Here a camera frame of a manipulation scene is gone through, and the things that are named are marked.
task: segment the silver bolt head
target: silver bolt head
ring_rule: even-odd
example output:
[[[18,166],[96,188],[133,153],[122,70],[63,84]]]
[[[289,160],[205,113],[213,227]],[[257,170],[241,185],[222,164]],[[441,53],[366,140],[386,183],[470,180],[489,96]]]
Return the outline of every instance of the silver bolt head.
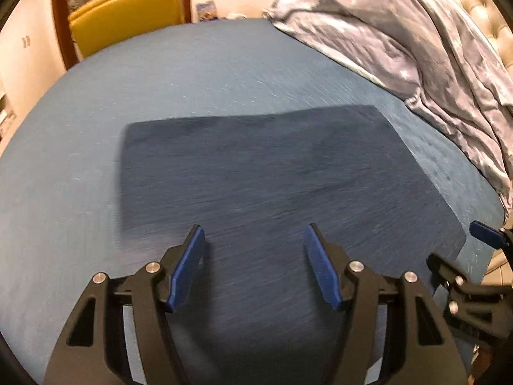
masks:
[[[146,272],[148,274],[154,274],[160,270],[160,263],[158,262],[150,262],[146,265]]]
[[[458,308],[458,303],[456,301],[451,301],[449,303],[449,311],[452,315],[455,315],[460,309]]]
[[[93,282],[95,284],[101,284],[106,279],[107,275],[105,275],[103,272],[98,272],[95,276],[93,276]]]
[[[365,266],[363,266],[362,262],[359,262],[359,261],[352,261],[352,262],[349,264],[349,268],[350,268],[353,272],[361,272],[361,271],[363,271],[363,268],[365,268]]]
[[[419,277],[416,275],[415,272],[409,270],[408,272],[405,272],[404,279],[406,279],[410,283],[414,283],[417,282],[417,279],[419,279]]]

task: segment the gray blanket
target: gray blanket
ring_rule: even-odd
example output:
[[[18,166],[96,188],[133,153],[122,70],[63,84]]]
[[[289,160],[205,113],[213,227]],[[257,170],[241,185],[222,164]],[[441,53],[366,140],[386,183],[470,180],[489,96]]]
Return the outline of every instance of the gray blanket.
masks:
[[[513,206],[513,82],[453,0],[276,0],[273,24],[392,92]]]
[[[427,286],[427,255],[453,260],[465,242],[374,106],[135,123],[120,188],[125,251],[179,244],[194,223],[210,242],[189,303],[169,318],[194,384],[320,383],[342,317],[303,254],[309,223],[352,259]],[[374,361],[383,338],[381,317]]]

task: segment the blue bed sheet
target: blue bed sheet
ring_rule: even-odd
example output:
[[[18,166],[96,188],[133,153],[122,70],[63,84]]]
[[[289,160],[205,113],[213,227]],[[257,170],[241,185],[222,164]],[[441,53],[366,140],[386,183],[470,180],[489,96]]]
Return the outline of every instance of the blue bed sheet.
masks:
[[[0,159],[0,330],[29,373],[42,380],[95,272],[133,273],[183,241],[185,233],[120,235],[117,181],[127,124],[350,104],[376,106],[394,127],[465,230],[457,261],[481,279],[492,250],[468,236],[468,225],[479,219],[500,227],[498,196],[452,142],[399,99],[265,20],[167,28],[68,71]],[[137,358],[133,347],[130,354]],[[215,364],[203,362],[205,375],[215,375]]]

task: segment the tufted headboard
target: tufted headboard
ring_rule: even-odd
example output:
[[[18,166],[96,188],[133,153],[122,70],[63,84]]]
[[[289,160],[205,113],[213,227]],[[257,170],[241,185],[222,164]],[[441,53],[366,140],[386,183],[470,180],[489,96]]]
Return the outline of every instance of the tufted headboard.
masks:
[[[513,78],[513,34],[492,0],[455,0],[488,38]]]

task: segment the blue fabric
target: blue fabric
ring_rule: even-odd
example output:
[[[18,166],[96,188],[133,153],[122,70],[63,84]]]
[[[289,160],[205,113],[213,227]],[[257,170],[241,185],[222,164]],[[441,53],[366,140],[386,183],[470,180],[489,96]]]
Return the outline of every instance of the blue fabric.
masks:
[[[465,242],[374,106],[132,124],[120,188],[127,247],[148,238],[141,228],[205,230],[204,272],[169,318],[188,332],[175,344],[194,384],[321,383],[341,317],[322,303],[304,256],[309,223],[351,259],[396,277],[413,270],[426,285],[429,253],[454,260]],[[384,329],[382,317],[377,349]]]
[[[504,213],[493,188],[451,141],[396,97],[265,20],[167,28],[108,47],[68,71],[0,158],[0,330],[29,373],[42,380],[94,273],[134,273],[186,235],[139,227],[121,237],[117,181],[128,124],[348,104],[374,105],[403,139],[460,220],[467,241],[457,261],[479,280],[492,250],[468,238],[468,225],[479,219],[499,228]],[[302,340],[298,356],[317,358]],[[211,361],[203,366],[216,375]]]

